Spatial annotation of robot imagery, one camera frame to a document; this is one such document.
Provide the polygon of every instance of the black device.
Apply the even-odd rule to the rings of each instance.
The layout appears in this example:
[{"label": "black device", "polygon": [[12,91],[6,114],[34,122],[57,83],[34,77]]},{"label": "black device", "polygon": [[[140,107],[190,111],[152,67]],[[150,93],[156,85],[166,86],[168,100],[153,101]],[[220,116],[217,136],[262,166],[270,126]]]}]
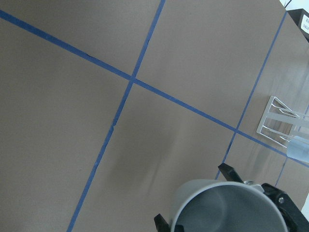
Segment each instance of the black device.
[{"label": "black device", "polygon": [[[227,181],[243,183],[241,177],[237,174],[233,167],[222,163],[218,166],[218,168]],[[286,192],[267,183],[262,184],[262,188],[264,190],[264,194],[271,199],[271,201],[281,212],[289,232],[309,232],[309,222]],[[158,232],[170,232],[169,225],[161,214],[155,216],[154,219]],[[182,225],[176,225],[174,231],[185,232]]]},{"label": "black device", "polygon": [[290,10],[288,13],[309,42],[309,13],[304,9]]}]

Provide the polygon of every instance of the blue tape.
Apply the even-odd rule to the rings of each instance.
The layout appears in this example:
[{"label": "blue tape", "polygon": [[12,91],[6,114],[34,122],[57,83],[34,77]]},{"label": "blue tape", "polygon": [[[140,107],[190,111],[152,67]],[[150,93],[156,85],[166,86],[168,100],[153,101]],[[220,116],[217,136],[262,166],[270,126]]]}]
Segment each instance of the blue tape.
[{"label": "blue tape", "polygon": [[254,85],[253,85],[253,88],[252,88],[252,90],[251,90],[251,93],[250,93],[250,95],[249,95],[249,98],[248,98],[248,100],[247,100],[247,103],[246,103],[246,105],[245,105],[245,108],[244,108],[243,111],[242,111],[240,120],[239,120],[239,122],[238,122],[238,124],[237,124],[237,127],[236,127],[237,130],[239,129],[240,124],[241,124],[241,122],[242,122],[242,120],[243,120],[243,117],[245,116],[245,113],[246,113],[246,111],[247,111],[247,108],[248,108],[248,106],[249,106],[249,103],[250,103],[250,101],[251,101],[251,98],[252,98],[252,96],[253,96],[253,94],[254,94],[254,91],[255,91],[255,89],[256,89],[257,83],[259,82],[259,80],[260,80],[260,78],[261,78],[261,75],[262,75],[262,73],[263,73],[263,70],[264,70],[264,68],[265,68],[265,65],[266,65],[266,63],[267,63],[267,61],[268,61],[268,59],[269,59],[269,55],[270,55],[270,53],[271,53],[271,51],[272,51],[272,48],[273,48],[273,46],[274,46],[274,44],[275,44],[275,41],[277,40],[277,37],[278,37],[278,35],[279,35],[279,32],[280,32],[280,30],[281,30],[281,28],[282,28],[282,25],[283,25],[283,22],[284,22],[284,20],[285,20],[286,14],[287,14],[287,12],[285,11],[285,12],[284,12],[284,15],[283,15],[283,18],[282,18],[282,20],[281,20],[281,22],[280,22],[280,24],[279,24],[278,30],[277,30],[277,32],[276,32],[276,34],[275,34],[275,37],[274,37],[274,39],[272,40],[271,45],[270,45],[270,48],[269,48],[269,50],[268,50],[268,52],[267,52],[267,55],[266,55],[266,57],[265,57],[265,59],[264,59],[263,65],[262,65],[262,67],[261,67],[261,70],[260,70],[260,72],[259,72],[259,74],[258,74],[258,76],[257,76],[257,78],[256,78],[256,81],[255,81],[255,83],[254,83]]},{"label": "blue tape", "polygon": [[282,173],[283,173],[283,170],[284,170],[284,167],[285,167],[285,164],[286,164],[287,160],[288,160],[288,158],[285,158],[285,161],[284,161],[283,166],[281,168],[280,174],[279,174],[278,179],[276,181],[275,187],[277,187],[277,185],[278,185],[278,182],[279,182],[279,180],[280,180],[280,178],[282,176]]},{"label": "blue tape", "polygon": [[272,146],[270,146],[270,145],[268,145],[266,143],[263,143],[262,141],[260,141],[260,140],[258,140],[256,138],[246,134],[245,132],[242,132],[242,131],[239,130],[239,131],[237,131],[237,133],[242,135],[242,136],[244,136],[244,137],[246,137],[247,139],[250,139],[250,140],[252,140],[252,141],[254,141],[254,142],[256,142],[256,143],[258,143],[258,144],[260,144],[260,145],[262,145],[262,146],[264,146],[264,147],[266,147],[266,148],[268,148],[268,149],[270,149],[270,150],[272,150],[274,152],[277,152],[278,154],[283,155],[283,156],[286,157],[286,154],[284,152],[279,151],[278,149],[276,149],[276,148],[274,148],[274,147],[272,147]]},{"label": "blue tape", "polygon": [[91,185],[91,183],[92,183],[92,180],[93,180],[93,178],[94,178],[94,176],[95,176],[95,174],[96,174],[96,170],[97,170],[97,168],[98,168],[98,165],[100,164],[100,162],[101,162],[101,160],[102,160],[102,157],[103,157],[103,155],[104,155],[104,152],[105,152],[105,150],[106,150],[106,147],[107,147],[107,145],[108,145],[108,143],[109,143],[109,141],[110,141],[110,139],[111,139],[112,133],[113,133],[113,131],[114,131],[114,126],[116,126],[116,124],[117,124],[117,122],[118,122],[118,119],[119,119],[119,117],[120,117],[120,115],[121,115],[121,112],[122,112],[122,110],[123,110],[123,108],[124,108],[124,106],[125,106],[126,100],[127,100],[128,96],[129,96],[129,93],[130,93],[130,91],[131,91],[131,89],[132,89],[132,86],[133,86],[133,84],[134,84],[134,80],[135,80],[135,78],[136,78],[136,75],[137,75],[137,73],[138,73],[138,71],[139,71],[141,62],[142,62],[143,57],[144,57],[144,55],[145,55],[145,52],[146,52],[146,50],[147,50],[148,42],[149,42],[149,40],[151,39],[151,36],[152,36],[152,34],[153,34],[153,32],[154,32],[156,23],[158,22],[158,19],[159,19],[160,13],[161,13],[161,11],[162,11],[162,8],[163,8],[163,6],[164,6],[164,3],[165,3],[165,0],[161,0],[160,4],[159,4],[159,6],[158,6],[158,9],[157,9],[157,11],[156,11],[155,17],[154,17],[154,19],[153,19],[153,22],[152,22],[152,24],[151,24],[151,26],[150,26],[150,29],[149,29],[149,31],[148,31],[146,40],[145,40],[145,42],[144,42],[143,48],[142,48],[142,50],[141,50],[141,52],[140,52],[140,55],[139,55],[139,58],[138,58],[138,60],[137,60],[137,62],[136,62],[136,65],[135,65],[133,74],[132,74],[132,76],[131,76],[131,78],[130,78],[130,81],[129,81],[127,87],[126,87],[125,93],[124,93],[124,95],[123,95],[123,97],[122,97],[122,99],[121,99],[120,105],[119,105],[119,107],[118,107],[118,109],[117,109],[117,112],[116,112],[116,114],[115,114],[115,117],[114,117],[114,119],[113,119],[113,121],[112,121],[112,125],[111,125],[111,127],[110,127],[110,129],[109,129],[109,131],[108,131],[108,133],[107,133],[107,135],[106,135],[106,138],[105,138],[105,140],[104,140],[103,146],[102,146],[102,148],[101,148],[101,150],[100,150],[100,152],[99,152],[99,154],[98,154],[98,157],[97,157],[96,162],[95,162],[95,164],[94,164],[94,166],[93,166],[93,168],[92,168],[92,171],[91,171],[91,173],[90,173],[90,175],[89,175],[89,178],[88,178],[87,183],[86,183],[86,185],[85,185],[85,187],[84,187],[84,190],[83,190],[83,192],[82,192],[82,195],[81,195],[81,197],[80,197],[80,199],[79,199],[79,201],[78,201],[78,203],[77,203],[77,206],[76,206],[76,208],[75,208],[75,211],[74,211],[73,216],[72,216],[72,218],[71,218],[71,221],[70,221],[70,223],[69,223],[67,232],[71,232],[71,231],[73,230],[74,224],[75,224],[76,219],[77,219],[77,217],[78,217],[78,215],[79,215],[79,212],[80,212],[80,210],[81,210],[81,208],[82,208],[82,206],[83,206],[84,200],[85,200],[85,198],[86,198],[86,196],[87,196],[87,193],[88,193],[88,191],[89,191],[89,188],[90,188],[90,185]]},{"label": "blue tape", "polygon": [[[236,133],[237,133],[238,130],[239,130],[239,127],[240,127],[240,125],[241,125],[241,122],[242,122],[242,120],[243,120],[243,117],[245,116],[245,113],[246,113],[246,111],[247,111],[247,108],[248,108],[248,106],[249,106],[249,103],[250,103],[250,101],[251,101],[251,98],[252,98],[252,96],[253,96],[253,94],[254,94],[254,91],[255,91],[255,89],[256,89],[256,86],[257,86],[257,84],[258,84],[258,82],[259,82],[259,80],[260,80],[260,78],[261,78],[261,75],[262,75],[262,73],[263,73],[264,67],[265,67],[265,65],[266,65],[266,63],[267,63],[267,61],[268,61],[269,55],[270,55],[270,53],[271,53],[271,51],[272,51],[272,48],[273,48],[273,46],[274,46],[274,44],[275,44],[275,41],[277,40],[277,37],[278,37],[278,35],[279,35],[279,32],[280,32],[281,27],[282,27],[282,25],[283,25],[283,22],[284,22],[284,20],[285,20],[286,14],[287,14],[287,12],[285,11],[285,12],[284,12],[284,15],[283,15],[283,17],[282,17],[282,19],[281,19],[281,22],[280,22],[280,24],[279,24],[278,30],[277,30],[277,32],[276,32],[276,34],[275,34],[275,36],[274,36],[274,38],[273,38],[273,40],[272,40],[272,42],[271,42],[271,44],[270,44],[270,48],[269,48],[269,50],[268,50],[268,52],[267,52],[267,54],[266,54],[266,57],[265,57],[265,59],[264,59],[264,62],[263,62],[262,67],[261,67],[261,69],[260,69],[260,72],[259,72],[259,74],[257,75],[257,78],[256,78],[255,83],[254,83],[254,85],[253,85],[253,88],[252,88],[252,90],[251,90],[251,93],[250,93],[249,98],[248,98],[248,100],[247,100],[247,103],[246,103],[246,105],[245,105],[245,108],[244,108],[243,111],[242,111],[242,114],[241,114],[241,116],[240,116],[239,122],[238,122],[238,124],[237,124],[237,126],[236,126],[236,130],[235,130],[235,132],[234,132],[234,134],[233,134],[233,136],[232,136],[232,138],[231,138],[230,144],[229,144],[229,146],[228,146],[228,148],[227,148],[227,150],[226,150],[226,153],[225,153],[225,156],[224,156],[224,158],[223,158],[223,160],[222,160],[222,163],[225,162],[225,160],[226,160],[226,158],[227,158],[227,156],[228,156],[228,153],[229,153],[229,150],[230,150],[230,148],[231,148],[231,145],[232,145],[232,143],[234,142],[235,135],[236,135]],[[218,171],[218,173],[217,173],[215,179],[217,179],[217,178],[219,177],[219,174],[220,174],[220,171]]]},{"label": "blue tape", "polygon": [[157,24],[157,22],[158,22],[158,19],[159,19],[159,16],[160,16],[161,12],[162,12],[164,3],[165,3],[165,0],[161,0],[160,4],[159,4],[159,6],[158,6],[158,9],[157,9],[157,11],[156,11],[156,13],[155,13],[154,20],[153,20],[153,22],[152,22],[152,24],[151,24],[151,26],[150,26],[150,29],[149,29],[149,32],[148,32],[147,37],[146,37],[146,39],[145,39],[143,48],[141,49],[140,56],[139,56],[139,58],[138,58],[138,60],[137,60],[137,63],[136,63],[136,65],[135,65],[135,68],[134,68],[134,70],[133,70],[132,76],[134,76],[134,77],[136,77],[136,75],[137,75],[137,73],[138,73],[138,71],[139,71],[139,69],[140,69],[141,62],[142,62],[142,60],[143,60],[143,58],[144,58],[144,56],[145,56],[146,49],[147,49],[147,47],[148,47],[148,43],[149,43],[149,41],[150,41],[150,39],[151,39],[151,37],[152,37],[152,35],[153,35],[153,33],[154,33],[155,26],[156,26],[156,24]]},{"label": "blue tape", "polygon": [[222,122],[222,121],[220,121],[220,120],[218,120],[218,119],[216,119],[216,118],[214,118],[214,117],[212,117],[212,116],[210,116],[210,115],[208,115],[208,114],[206,114],[206,113],[204,113],[204,112],[202,112],[202,111],[200,111],[200,110],[198,110],[198,109],[196,109],[196,108],[194,108],[194,107],[192,107],[192,106],[190,106],[190,105],[188,105],[184,102],[182,102],[181,100],[179,100],[179,99],[177,99],[177,98],[175,98],[175,97],[173,97],[173,96],[171,96],[171,95],[169,95],[169,94],[167,94],[167,93],[165,93],[165,92],[163,92],[163,91],[161,91],[161,90],[159,90],[155,87],[150,86],[149,84],[146,84],[145,82],[143,82],[139,79],[135,79],[135,84],[138,85],[138,86],[141,86],[141,87],[143,87],[143,88],[145,88],[149,91],[152,91],[153,93],[160,95],[161,97],[166,98],[166,99],[168,99],[168,100],[170,100],[170,101],[172,101],[172,102],[174,102],[174,103],[176,103],[176,104],[178,104],[178,105],[180,105],[180,106],[182,106],[182,107],[184,107],[184,108],[186,108],[186,109],[188,109],[188,110],[190,110],[190,111],[192,111],[192,112],[194,112],[198,115],[201,115],[201,116],[203,116],[203,117],[205,117],[205,118],[227,128],[227,129],[231,130],[231,131],[235,131],[234,127],[232,127],[232,126],[230,126],[230,125],[228,125],[228,124],[226,124],[226,123],[224,123],[224,122]]},{"label": "blue tape", "polygon": [[[225,153],[225,155],[223,157],[222,163],[224,163],[226,158],[227,158],[227,155],[228,155],[228,153],[229,153],[229,151],[231,149],[231,146],[232,146],[232,143],[233,143],[233,141],[235,139],[235,136],[236,136],[236,133],[234,133],[233,136],[232,136],[232,139],[231,139],[231,141],[230,141],[230,143],[229,143],[229,145],[227,147],[226,153]],[[219,178],[219,175],[220,175],[220,170],[218,170],[217,175],[215,177],[215,180],[217,180]]]},{"label": "blue tape", "polygon": [[297,160],[297,159],[293,159],[293,158],[291,158],[291,157],[288,157],[288,159],[293,160],[293,161],[295,161],[296,163],[299,163],[299,164],[301,164],[301,165],[303,165],[303,166],[309,168],[309,164],[307,164],[307,163],[303,163],[302,161],[299,161],[299,160]]},{"label": "blue tape", "polygon": [[32,25],[30,25],[30,24],[28,24],[28,23],[26,23],[26,22],[24,22],[20,19],[18,19],[18,18],[15,18],[14,16],[12,16],[12,15],[10,15],[10,14],[2,11],[2,10],[0,10],[0,18],[6,20],[6,21],[8,21],[8,22],[10,22],[10,23],[32,33],[32,34],[35,34],[35,35],[41,37],[42,39],[45,39],[45,40],[47,40],[47,41],[49,41],[49,42],[51,42],[51,43],[53,43],[53,44],[55,44],[59,47],[62,47],[63,49],[65,49],[69,52],[72,52],[72,53],[78,55],[79,57],[90,61],[91,63],[94,63],[94,64],[96,64],[96,65],[98,65],[102,68],[105,68],[105,69],[111,71],[112,73],[114,73],[114,74],[116,74],[120,77],[123,77],[126,80],[129,80],[130,77],[131,77],[129,74],[127,74],[127,73],[125,73],[125,72],[123,72],[123,71],[121,71],[121,70],[119,70],[119,69],[99,60],[99,59],[97,59],[97,58],[94,58],[94,57],[88,55],[87,53],[77,49],[76,47],[73,47],[72,45],[69,45],[68,43],[63,42],[62,40],[57,39],[56,37],[54,37],[50,34],[47,34],[46,32],[44,32],[44,31],[42,31],[42,30],[40,30],[40,29],[38,29],[38,28],[36,28],[36,27],[34,27],[34,26],[32,26]]}]

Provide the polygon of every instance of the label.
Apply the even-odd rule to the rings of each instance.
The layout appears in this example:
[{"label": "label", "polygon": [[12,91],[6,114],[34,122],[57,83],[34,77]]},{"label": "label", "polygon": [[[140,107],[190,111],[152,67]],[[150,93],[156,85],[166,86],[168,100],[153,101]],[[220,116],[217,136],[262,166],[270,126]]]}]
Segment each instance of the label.
[{"label": "label", "polygon": [[309,34],[309,18],[304,14],[303,20],[301,21],[300,28],[305,32]]}]

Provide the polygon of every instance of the cup rim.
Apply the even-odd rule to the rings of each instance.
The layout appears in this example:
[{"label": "cup rim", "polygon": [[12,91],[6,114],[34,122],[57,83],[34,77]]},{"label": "cup rim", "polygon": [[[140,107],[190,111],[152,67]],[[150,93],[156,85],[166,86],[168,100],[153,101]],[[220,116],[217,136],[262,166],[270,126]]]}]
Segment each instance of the cup rim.
[{"label": "cup rim", "polygon": [[215,188],[215,187],[219,187],[219,186],[237,186],[237,187],[241,187],[241,188],[245,188],[248,191],[251,191],[253,193],[255,193],[256,195],[258,195],[259,197],[263,198],[266,202],[269,203],[269,205],[271,205],[271,207],[273,208],[273,210],[277,213],[278,215],[278,219],[281,221],[285,231],[284,232],[288,232],[288,229],[286,227],[285,221],[279,211],[279,209],[276,207],[276,205],[262,192],[260,192],[259,190],[253,188],[252,186],[243,184],[243,183],[239,183],[239,182],[234,182],[234,181],[226,181],[226,182],[216,182],[216,183],[211,183],[205,186],[201,186],[198,190],[196,190],[195,192],[193,192],[181,205],[181,207],[177,210],[177,213],[175,214],[175,216],[172,218],[172,224],[171,224],[171,228],[170,228],[170,232],[174,232],[175,230],[175,226],[176,226],[176,222],[177,219],[180,215],[180,213],[182,212],[182,210],[185,208],[185,206],[193,199],[195,198],[197,195],[199,195],[200,193]]}]

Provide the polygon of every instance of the gray cup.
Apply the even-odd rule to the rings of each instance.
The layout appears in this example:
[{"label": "gray cup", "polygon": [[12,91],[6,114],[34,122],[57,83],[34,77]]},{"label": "gray cup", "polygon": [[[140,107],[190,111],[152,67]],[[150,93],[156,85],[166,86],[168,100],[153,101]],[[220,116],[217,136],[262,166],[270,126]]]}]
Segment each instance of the gray cup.
[{"label": "gray cup", "polygon": [[171,208],[170,226],[185,232],[288,232],[275,204],[256,186],[192,180],[182,185]]}]

